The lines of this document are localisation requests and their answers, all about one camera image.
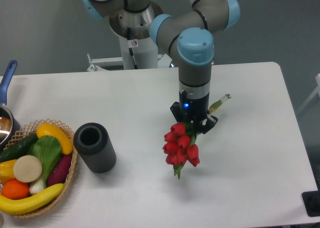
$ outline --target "purple eggplant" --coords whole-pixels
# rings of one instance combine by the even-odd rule
[[[69,169],[71,166],[72,156],[64,155],[58,164],[55,166],[51,174],[49,175],[47,186],[53,186],[55,184],[64,183],[66,181],[67,175],[69,174]]]

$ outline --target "light blue joint cap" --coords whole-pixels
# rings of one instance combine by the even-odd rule
[[[82,0],[85,8],[89,12],[90,16],[95,20],[101,20],[103,17],[96,11],[89,0]]]
[[[181,58],[194,66],[207,65],[214,58],[214,38],[208,30],[199,27],[181,32],[177,48]]]
[[[229,20],[226,28],[234,25],[240,19],[240,6],[237,0],[227,0],[229,4]]]
[[[160,28],[162,22],[164,22],[164,20],[169,17],[171,17],[171,15],[169,15],[169,14],[160,14],[156,18],[154,18],[154,20],[152,21],[152,23],[150,25],[149,35],[150,35],[151,39],[153,40],[153,42],[156,43],[156,45],[158,45],[157,44],[157,35],[158,35],[159,28]]]

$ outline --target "woven basket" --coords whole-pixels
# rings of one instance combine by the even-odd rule
[[[72,131],[72,129],[68,125],[66,125],[65,123],[62,123],[60,120],[55,121],[55,120],[51,120],[51,119],[46,119],[46,120],[42,119],[42,120],[36,120],[34,122],[31,122],[30,124],[25,125],[24,127],[21,127],[20,130],[15,132],[15,135],[12,136],[11,140],[8,142],[8,144],[5,146],[4,149],[10,149],[10,146],[12,144],[16,143],[17,141],[19,141],[20,139],[36,133],[37,127],[43,123],[50,123],[50,124],[56,125],[57,127],[59,127],[60,129],[62,129],[64,131],[64,133],[70,138],[70,140],[73,143],[75,133]],[[25,214],[14,215],[14,217],[17,217],[17,218],[35,217],[35,216],[41,215],[41,214],[49,211],[52,207],[54,207],[56,204],[58,204],[58,202],[61,201],[61,199],[66,194],[66,192],[70,186],[70,183],[72,181],[72,177],[73,177],[73,174],[75,171],[77,159],[78,159],[78,152],[73,147],[72,160],[71,160],[71,166],[69,169],[69,174],[66,177],[66,180],[64,183],[64,188],[63,188],[60,195],[58,195],[53,201],[49,202],[49,204],[46,204],[46,205],[44,205],[34,211],[31,211],[31,212],[28,212]],[[3,184],[0,182],[0,191],[1,191],[2,187],[3,187]]]

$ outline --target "yellow bell pepper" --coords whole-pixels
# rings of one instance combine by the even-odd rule
[[[54,124],[44,123],[39,125],[39,127],[36,129],[36,136],[38,138],[44,136],[52,136],[57,138],[61,145],[61,152],[64,155],[69,155],[74,148],[69,137],[62,129]]]
[[[14,165],[16,161],[16,159],[12,159],[0,163],[0,182],[6,183],[15,179]]]

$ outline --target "cooking pot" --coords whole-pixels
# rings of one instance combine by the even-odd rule
[[[6,144],[16,131],[20,129],[19,123],[6,107],[8,87],[17,66],[18,62],[11,60],[0,83],[0,153],[4,150]]]

